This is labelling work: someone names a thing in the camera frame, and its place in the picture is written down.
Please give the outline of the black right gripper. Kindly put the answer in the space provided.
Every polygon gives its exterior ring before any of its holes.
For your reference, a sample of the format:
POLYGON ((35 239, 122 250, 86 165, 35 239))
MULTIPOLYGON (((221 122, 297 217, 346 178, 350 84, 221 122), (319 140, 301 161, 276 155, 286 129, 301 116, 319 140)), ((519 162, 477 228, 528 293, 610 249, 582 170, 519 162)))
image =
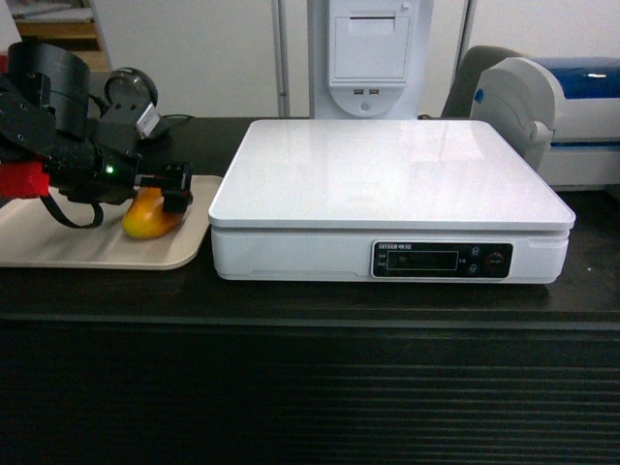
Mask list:
MULTIPOLYGON (((113 104, 89 129, 84 110, 58 109, 55 146, 46 162, 50 184, 71 202, 119 205, 132 198, 142 160, 136 126, 144 111, 144 104, 113 104)), ((193 202, 192 176, 190 164, 167 164, 140 173, 138 185, 161 191, 164 212, 185 213, 193 202)))

